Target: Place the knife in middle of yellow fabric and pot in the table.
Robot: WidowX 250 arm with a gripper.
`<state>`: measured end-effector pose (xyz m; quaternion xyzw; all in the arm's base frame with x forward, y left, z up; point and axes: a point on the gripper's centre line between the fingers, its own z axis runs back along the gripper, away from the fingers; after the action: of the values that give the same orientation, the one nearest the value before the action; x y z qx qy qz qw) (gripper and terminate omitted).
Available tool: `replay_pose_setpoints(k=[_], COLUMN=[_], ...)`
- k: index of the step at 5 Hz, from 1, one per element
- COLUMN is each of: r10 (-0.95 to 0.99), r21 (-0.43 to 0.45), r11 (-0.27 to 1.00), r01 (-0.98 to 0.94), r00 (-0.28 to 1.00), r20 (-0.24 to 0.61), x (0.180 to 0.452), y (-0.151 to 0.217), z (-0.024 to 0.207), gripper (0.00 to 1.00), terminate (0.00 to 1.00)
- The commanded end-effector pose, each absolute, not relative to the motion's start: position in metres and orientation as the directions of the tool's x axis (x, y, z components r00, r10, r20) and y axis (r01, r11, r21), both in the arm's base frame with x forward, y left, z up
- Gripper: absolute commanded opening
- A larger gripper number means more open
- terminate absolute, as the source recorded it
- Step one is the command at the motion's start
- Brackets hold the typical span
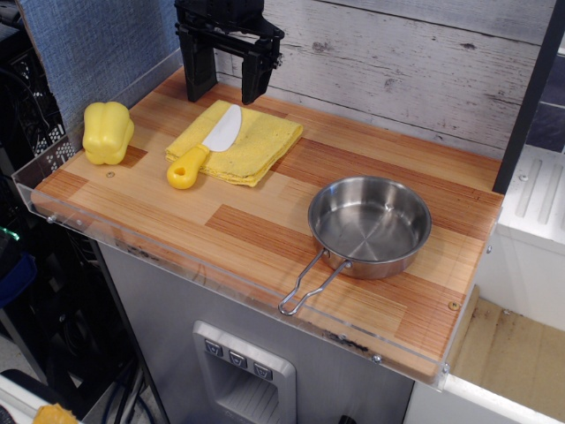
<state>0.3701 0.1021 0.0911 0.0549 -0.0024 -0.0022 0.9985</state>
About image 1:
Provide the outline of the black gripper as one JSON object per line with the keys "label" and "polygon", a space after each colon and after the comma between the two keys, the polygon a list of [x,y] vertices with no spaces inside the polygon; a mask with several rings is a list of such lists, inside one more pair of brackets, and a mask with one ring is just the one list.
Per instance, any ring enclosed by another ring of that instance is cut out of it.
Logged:
{"label": "black gripper", "polygon": [[216,83],[218,49],[243,58],[242,103],[265,94],[282,63],[284,31],[263,17],[262,1],[176,1],[177,34],[188,100],[197,102]]}

